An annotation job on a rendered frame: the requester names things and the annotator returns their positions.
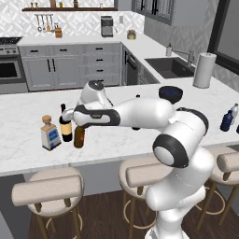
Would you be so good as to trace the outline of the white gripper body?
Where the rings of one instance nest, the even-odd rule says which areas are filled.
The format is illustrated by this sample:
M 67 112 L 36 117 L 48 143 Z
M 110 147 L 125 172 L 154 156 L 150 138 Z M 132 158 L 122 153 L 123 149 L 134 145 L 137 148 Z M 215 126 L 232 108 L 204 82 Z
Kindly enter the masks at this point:
M 73 108 L 68 108 L 62 113 L 62 119 L 64 122 L 71 121 L 74 117 L 74 109 Z

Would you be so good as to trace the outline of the dark bottle with tan label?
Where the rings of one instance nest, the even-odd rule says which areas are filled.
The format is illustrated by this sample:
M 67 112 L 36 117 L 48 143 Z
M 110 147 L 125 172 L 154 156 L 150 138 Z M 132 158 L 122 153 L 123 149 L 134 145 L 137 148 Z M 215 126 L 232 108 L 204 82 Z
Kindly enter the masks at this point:
M 63 117 L 59 117 L 60 128 L 64 142 L 70 142 L 73 139 L 72 124 L 70 120 L 63 120 Z

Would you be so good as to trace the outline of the square bottle with blue label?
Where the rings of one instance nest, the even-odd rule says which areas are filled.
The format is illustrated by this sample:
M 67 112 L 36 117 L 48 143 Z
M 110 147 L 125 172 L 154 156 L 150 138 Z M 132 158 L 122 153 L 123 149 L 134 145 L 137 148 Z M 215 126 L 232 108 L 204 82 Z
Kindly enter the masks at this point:
M 53 150 L 61 144 L 61 139 L 55 124 L 51 122 L 51 116 L 42 117 L 44 126 L 41 128 L 42 147 L 47 150 Z

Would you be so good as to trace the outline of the brown glass bottle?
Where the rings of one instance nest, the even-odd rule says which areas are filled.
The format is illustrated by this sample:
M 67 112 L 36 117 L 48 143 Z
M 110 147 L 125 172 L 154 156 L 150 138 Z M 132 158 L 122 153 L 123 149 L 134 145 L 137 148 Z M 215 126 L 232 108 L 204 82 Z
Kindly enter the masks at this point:
M 75 129 L 74 146 L 82 148 L 84 145 L 85 129 L 77 126 Z

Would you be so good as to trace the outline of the grey cupboard run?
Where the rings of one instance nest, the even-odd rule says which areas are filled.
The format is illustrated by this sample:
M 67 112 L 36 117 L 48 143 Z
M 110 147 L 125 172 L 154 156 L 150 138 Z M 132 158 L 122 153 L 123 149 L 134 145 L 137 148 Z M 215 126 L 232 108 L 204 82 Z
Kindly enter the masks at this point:
M 120 84 L 120 44 L 19 46 L 30 91 L 83 88 L 89 80 Z

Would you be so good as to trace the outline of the steel oven with hob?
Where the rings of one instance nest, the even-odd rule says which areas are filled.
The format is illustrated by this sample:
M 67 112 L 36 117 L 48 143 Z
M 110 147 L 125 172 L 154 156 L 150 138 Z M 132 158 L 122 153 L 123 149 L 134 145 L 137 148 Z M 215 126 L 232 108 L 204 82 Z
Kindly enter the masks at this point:
M 28 92 L 17 43 L 21 36 L 0 37 L 0 94 Z

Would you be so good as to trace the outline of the beige bar stool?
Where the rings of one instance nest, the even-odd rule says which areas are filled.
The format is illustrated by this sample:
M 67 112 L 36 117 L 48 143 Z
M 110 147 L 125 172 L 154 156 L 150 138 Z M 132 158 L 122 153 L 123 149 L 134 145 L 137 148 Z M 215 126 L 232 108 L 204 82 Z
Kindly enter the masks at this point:
M 211 185 L 203 200 L 203 207 L 196 205 L 201 211 L 196 225 L 197 230 L 201 228 L 205 215 L 220 215 L 218 224 L 221 225 L 232 206 L 236 192 L 239 190 L 239 151 L 226 146 L 211 146 L 207 149 L 214 156 L 216 164 L 209 177 Z M 208 212 L 207 208 L 216 192 L 217 185 L 232 187 L 232 192 L 228 201 L 222 200 L 222 208 L 219 211 Z
M 160 163 L 155 156 L 125 160 L 119 167 L 119 184 L 123 189 L 122 218 L 129 223 L 129 239 L 134 229 L 146 230 L 154 225 L 134 225 L 134 209 L 137 200 L 144 201 L 146 191 L 152 184 L 163 179 L 172 168 Z
M 54 219 L 73 214 L 76 236 L 81 239 L 83 227 L 79 202 L 84 193 L 84 179 L 78 169 L 57 168 L 35 173 L 28 182 L 15 184 L 11 199 L 15 206 L 27 205 L 36 215 L 44 239 L 49 239 L 48 226 L 56 232 Z

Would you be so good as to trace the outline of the black dishwasher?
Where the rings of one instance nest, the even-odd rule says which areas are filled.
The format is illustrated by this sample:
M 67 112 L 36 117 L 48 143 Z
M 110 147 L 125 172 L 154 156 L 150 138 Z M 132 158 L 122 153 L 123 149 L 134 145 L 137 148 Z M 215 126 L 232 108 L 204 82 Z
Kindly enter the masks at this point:
M 125 85 L 136 85 L 138 75 L 138 61 L 130 51 L 123 51 L 123 82 Z

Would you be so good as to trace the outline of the grey cupboard under sink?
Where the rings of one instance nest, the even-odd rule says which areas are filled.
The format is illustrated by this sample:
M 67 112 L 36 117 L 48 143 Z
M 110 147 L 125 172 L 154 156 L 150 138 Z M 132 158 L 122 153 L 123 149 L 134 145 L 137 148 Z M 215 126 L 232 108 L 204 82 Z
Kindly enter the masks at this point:
M 138 65 L 138 84 L 159 84 L 160 81 L 156 79 L 144 65 Z

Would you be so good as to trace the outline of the grey coffee machine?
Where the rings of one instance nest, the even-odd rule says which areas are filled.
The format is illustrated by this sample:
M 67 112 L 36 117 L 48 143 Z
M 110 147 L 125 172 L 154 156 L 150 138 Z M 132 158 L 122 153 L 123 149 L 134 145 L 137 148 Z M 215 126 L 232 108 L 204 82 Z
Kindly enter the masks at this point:
M 112 37 L 113 36 L 113 18 L 111 16 L 101 17 L 101 36 Z

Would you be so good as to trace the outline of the black bowl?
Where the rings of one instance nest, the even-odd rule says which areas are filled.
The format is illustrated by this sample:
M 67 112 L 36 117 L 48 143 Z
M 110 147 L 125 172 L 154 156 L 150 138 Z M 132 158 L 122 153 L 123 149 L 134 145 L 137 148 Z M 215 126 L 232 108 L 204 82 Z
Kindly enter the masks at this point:
M 175 86 L 163 86 L 159 88 L 159 97 L 168 100 L 172 105 L 179 102 L 183 91 Z

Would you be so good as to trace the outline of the dark wooden shelf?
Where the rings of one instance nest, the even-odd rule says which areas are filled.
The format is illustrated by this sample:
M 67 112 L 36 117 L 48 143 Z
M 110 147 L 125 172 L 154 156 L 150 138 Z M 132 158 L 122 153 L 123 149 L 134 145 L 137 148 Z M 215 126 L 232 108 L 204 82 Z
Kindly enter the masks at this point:
M 21 11 L 118 11 L 118 9 L 116 7 L 25 7 Z

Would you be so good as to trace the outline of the dark sink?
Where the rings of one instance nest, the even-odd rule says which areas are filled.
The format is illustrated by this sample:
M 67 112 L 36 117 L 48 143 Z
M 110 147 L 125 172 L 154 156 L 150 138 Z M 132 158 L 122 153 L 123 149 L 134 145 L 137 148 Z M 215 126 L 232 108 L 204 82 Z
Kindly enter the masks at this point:
M 163 78 L 193 77 L 195 72 L 194 66 L 188 66 L 179 57 L 146 59 L 146 62 Z

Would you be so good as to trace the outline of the grey tap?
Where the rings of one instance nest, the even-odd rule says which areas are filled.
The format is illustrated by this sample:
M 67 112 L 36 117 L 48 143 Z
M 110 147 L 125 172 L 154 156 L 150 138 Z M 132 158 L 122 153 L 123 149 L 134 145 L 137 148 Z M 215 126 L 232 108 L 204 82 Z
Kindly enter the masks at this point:
M 194 63 L 195 57 L 194 57 L 194 50 L 193 49 L 191 49 L 189 52 L 173 49 L 173 52 L 182 53 L 182 54 L 187 55 L 188 56 L 188 59 L 187 59 L 188 67 L 191 67 L 191 65 Z

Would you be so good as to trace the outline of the white paper towel roll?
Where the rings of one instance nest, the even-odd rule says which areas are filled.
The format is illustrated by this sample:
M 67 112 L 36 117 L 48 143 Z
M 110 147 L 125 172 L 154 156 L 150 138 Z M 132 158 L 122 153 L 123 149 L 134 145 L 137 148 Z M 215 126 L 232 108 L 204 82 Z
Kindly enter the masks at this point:
M 207 89 L 210 86 L 215 61 L 217 55 L 205 52 L 198 57 L 194 77 L 193 86 L 199 89 Z

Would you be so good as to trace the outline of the dark blue plastic bottle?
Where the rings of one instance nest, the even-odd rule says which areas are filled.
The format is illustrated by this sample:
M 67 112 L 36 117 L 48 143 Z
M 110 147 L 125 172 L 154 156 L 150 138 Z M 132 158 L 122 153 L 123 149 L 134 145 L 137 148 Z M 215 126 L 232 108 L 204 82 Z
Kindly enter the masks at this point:
M 228 131 L 230 130 L 230 126 L 231 126 L 231 123 L 232 123 L 232 119 L 233 119 L 232 111 L 229 110 L 229 111 L 223 116 L 223 119 L 222 119 L 222 122 L 221 122 L 221 124 L 220 124 L 219 129 L 220 129 L 222 132 L 228 132 Z

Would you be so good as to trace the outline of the black framed window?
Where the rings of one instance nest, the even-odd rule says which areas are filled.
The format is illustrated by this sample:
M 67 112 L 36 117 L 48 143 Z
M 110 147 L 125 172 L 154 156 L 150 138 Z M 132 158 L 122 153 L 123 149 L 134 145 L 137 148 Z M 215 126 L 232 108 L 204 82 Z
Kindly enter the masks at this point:
M 219 0 L 207 51 L 239 76 L 239 0 Z

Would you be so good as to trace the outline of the rail with hanging tools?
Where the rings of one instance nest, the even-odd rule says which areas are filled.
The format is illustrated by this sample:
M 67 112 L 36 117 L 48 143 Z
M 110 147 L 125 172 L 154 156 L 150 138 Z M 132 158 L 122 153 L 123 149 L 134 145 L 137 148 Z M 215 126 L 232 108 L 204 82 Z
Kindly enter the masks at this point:
M 39 33 L 53 33 L 53 15 L 52 14 L 35 14 L 37 21 L 37 31 Z

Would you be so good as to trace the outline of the grey wall cupboards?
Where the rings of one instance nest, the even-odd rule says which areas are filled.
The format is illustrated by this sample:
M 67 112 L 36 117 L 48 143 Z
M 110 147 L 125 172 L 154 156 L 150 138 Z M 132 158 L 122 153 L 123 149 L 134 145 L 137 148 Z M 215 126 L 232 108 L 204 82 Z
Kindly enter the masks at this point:
M 173 23 L 176 0 L 132 0 L 132 11 L 156 21 Z

